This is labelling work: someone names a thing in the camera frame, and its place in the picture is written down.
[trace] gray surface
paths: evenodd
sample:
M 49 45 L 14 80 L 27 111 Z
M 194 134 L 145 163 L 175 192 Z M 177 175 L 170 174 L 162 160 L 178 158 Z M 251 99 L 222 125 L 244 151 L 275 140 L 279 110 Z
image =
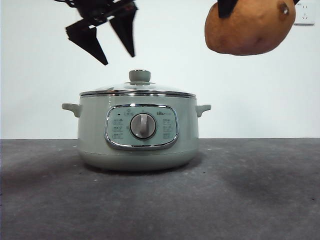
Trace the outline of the gray surface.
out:
M 320 239 L 320 139 L 202 139 L 151 173 L 86 166 L 75 145 L 1 141 L 2 240 Z

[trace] black robotic claw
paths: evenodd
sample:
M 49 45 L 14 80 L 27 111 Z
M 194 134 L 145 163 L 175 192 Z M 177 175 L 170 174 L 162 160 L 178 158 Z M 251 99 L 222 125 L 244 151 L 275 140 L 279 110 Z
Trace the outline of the black robotic claw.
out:
M 228 18 L 234 10 L 238 0 L 218 0 L 219 18 Z
M 97 40 L 96 26 L 110 19 L 110 24 L 131 57 L 135 56 L 133 41 L 133 21 L 137 11 L 134 0 L 65 0 L 72 8 L 77 8 L 82 20 L 66 27 L 69 40 L 107 65 L 107 58 Z

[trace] lid knob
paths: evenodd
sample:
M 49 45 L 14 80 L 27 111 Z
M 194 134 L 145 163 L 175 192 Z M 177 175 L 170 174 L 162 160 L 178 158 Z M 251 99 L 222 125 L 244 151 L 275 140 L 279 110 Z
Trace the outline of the lid knob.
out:
M 131 70 L 129 72 L 129 79 L 131 82 L 149 82 L 151 72 L 142 69 Z

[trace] control panel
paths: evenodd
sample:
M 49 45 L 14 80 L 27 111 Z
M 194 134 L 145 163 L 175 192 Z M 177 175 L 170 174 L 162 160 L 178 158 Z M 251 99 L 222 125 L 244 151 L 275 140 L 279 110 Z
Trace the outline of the control panel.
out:
M 107 113 L 105 138 L 114 148 L 165 149 L 171 147 L 178 136 L 177 114 L 166 105 L 116 105 Z

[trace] potato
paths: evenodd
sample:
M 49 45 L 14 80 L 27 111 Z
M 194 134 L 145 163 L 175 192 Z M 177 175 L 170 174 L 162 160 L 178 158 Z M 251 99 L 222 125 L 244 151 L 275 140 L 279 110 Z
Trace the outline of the potato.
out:
M 205 21 L 205 42 L 222 54 L 267 53 L 286 38 L 295 18 L 293 0 L 238 0 L 227 18 L 219 18 L 215 3 Z

